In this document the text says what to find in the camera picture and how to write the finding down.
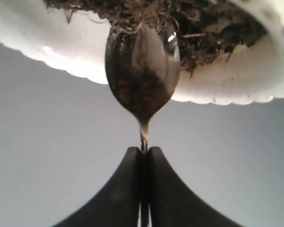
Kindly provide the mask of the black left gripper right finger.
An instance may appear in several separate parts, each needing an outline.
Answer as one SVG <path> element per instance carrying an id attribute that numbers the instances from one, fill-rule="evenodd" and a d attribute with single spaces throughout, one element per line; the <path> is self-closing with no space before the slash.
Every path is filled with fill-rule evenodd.
<path id="1" fill-rule="evenodd" d="M 153 227 L 238 227 L 199 198 L 177 175 L 159 147 L 147 154 Z"/>

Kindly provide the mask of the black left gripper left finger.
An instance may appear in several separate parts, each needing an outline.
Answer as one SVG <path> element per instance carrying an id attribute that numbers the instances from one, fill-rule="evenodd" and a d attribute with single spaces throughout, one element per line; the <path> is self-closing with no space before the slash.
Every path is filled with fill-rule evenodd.
<path id="1" fill-rule="evenodd" d="M 56 227 L 136 227 L 139 216 L 139 175 L 142 155 L 129 147 L 120 165 L 85 205 Z"/>

